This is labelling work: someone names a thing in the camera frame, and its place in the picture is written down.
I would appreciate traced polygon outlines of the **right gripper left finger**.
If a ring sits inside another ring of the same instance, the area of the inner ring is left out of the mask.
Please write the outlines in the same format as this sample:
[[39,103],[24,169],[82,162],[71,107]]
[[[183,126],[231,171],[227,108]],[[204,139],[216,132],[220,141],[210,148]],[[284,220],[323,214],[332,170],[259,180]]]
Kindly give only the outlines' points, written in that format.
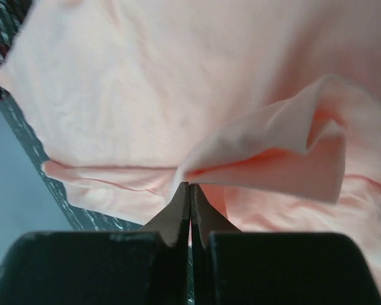
[[0,265],[0,304],[186,304],[190,187],[136,231],[22,235]]

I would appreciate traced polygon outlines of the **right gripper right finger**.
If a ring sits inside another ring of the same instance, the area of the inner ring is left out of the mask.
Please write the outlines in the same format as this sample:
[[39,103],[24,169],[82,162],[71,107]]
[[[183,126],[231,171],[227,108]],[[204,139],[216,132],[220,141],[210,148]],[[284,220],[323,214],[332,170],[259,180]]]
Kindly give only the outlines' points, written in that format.
[[339,233],[244,233],[190,187],[196,304],[381,304],[358,246]]

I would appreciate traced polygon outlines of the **salmon pink t-shirt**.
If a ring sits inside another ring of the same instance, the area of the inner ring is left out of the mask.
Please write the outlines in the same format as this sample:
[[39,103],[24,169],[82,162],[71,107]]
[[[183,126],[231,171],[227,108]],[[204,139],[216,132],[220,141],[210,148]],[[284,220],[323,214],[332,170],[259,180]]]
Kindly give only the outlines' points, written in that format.
[[243,231],[334,231],[381,290],[381,1],[38,1],[0,66],[71,205],[198,183]]

